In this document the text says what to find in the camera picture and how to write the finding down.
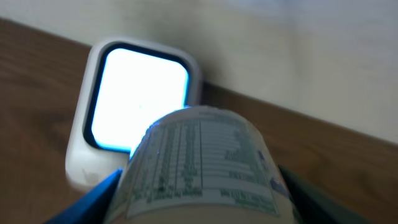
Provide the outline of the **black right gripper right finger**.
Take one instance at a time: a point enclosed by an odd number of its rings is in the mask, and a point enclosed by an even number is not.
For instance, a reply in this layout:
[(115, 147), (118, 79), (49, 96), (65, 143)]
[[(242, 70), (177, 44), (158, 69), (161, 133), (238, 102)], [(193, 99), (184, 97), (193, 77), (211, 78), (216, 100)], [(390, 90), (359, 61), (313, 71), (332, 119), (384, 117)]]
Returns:
[(300, 216), (305, 223), (366, 224), (365, 218), (340, 205), (314, 186), (302, 180), (291, 170), (279, 166)]

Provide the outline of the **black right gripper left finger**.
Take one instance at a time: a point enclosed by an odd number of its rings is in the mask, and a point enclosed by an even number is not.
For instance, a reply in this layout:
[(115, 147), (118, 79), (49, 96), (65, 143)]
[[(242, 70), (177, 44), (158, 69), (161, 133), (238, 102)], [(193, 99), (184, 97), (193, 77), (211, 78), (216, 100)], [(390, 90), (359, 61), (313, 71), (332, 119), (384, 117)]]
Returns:
[(45, 224), (102, 223), (122, 173), (122, 169), (117, 169), (73, 205), (47, 220)]

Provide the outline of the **green lid white jar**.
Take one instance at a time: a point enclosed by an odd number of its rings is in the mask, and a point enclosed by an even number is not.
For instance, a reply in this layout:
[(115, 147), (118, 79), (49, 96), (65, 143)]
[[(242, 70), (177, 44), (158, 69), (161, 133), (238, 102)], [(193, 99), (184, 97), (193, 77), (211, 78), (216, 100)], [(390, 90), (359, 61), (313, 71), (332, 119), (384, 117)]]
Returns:
[(146, 132), (105, 223), (302, 223), (260, 132), (228, 110), (188, 107)]

